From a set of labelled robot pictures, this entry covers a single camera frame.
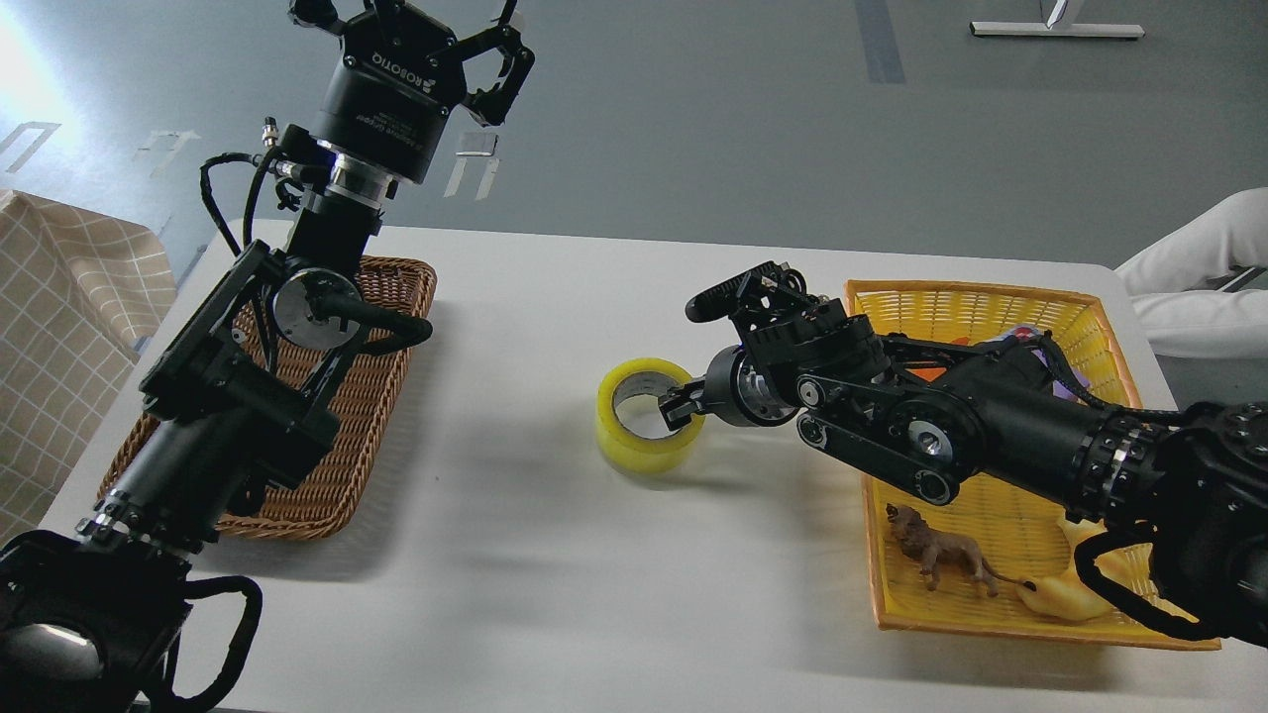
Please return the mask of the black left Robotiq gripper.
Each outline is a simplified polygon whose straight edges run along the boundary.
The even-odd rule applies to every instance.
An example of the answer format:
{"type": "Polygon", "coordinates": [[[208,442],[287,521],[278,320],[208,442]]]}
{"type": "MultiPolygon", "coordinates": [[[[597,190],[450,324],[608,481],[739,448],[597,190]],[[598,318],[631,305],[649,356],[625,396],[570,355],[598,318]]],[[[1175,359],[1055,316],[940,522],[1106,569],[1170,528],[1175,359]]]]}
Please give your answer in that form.
{"type": "Polygon", "coordinates": [[[408,181],[424,180],[449,114],[467,94],[462,63],[489,51],[501,55],[495,84],[462,100],[479,126],[493,127],[503,126],[536,58],[511,24],[456,41],[430,15],[398,15],[387,37],[379,16],[355,15],[344,23],[330,0],[290,0],[289,19],[341,42],[311,134],[408,181]],[[437,51],[441,62],[429,58],[437,51]]]}

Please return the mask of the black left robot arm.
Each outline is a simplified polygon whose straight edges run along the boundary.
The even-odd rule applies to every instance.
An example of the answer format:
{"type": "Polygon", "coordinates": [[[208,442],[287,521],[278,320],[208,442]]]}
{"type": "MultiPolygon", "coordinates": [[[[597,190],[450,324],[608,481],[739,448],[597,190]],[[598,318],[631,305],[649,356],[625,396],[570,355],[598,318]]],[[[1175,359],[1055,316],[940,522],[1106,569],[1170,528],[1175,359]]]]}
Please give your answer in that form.
{"type": "Polygon", "coordinates": [[[257,636],[254,579],[189,579],[224,514],[294,490],[336,442],[330,405],[358,356],[426,343],[422,317],[366,302],[358,271],[383,206],[422,181],[454,109],[502,126],[534,63],[516,5],[458,38],[406,1],[290,3],[290,22],[339,38],[314,132],[276,129],[249,162],[235,236],[202,180],[235,263],[141,381],[158,420],[71,537],[3,548],[3,709],[208,712],[235,689],[257,636]]]}

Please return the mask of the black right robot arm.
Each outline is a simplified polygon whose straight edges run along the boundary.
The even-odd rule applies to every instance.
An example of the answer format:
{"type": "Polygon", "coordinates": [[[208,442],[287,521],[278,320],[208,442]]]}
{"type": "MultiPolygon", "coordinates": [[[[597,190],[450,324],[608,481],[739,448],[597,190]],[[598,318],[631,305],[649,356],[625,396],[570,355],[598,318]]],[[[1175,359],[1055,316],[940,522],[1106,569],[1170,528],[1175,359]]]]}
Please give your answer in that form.
{"type": "Polygon", "coordinates": [[[1107,532],[1075,548],[1082,581],[1163,636],[1265,644],[1265,403],[1129,409],[1090,395],[1049,334],[1000,343],[877,335],[869,316],[760,263],[689,299],[739,344],[661,396],[694,416],[795,421],[801,442],[932,505],[980,472],[1107,532]]]}

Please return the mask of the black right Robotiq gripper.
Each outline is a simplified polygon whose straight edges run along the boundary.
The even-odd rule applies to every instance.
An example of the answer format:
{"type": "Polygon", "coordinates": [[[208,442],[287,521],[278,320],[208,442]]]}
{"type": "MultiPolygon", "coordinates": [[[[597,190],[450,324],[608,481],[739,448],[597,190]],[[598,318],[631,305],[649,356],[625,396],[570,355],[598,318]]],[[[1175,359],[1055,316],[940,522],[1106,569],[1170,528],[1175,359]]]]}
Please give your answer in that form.
{"type": "Polygon", "coordinates": [[[732,426],[773,428],[800,411],[779,396],[773,383],[749,362],[742,345],[716,353],[706,374],[671,383],[657,398],[670,433],[678,433],[706,415],[732,426]]]}

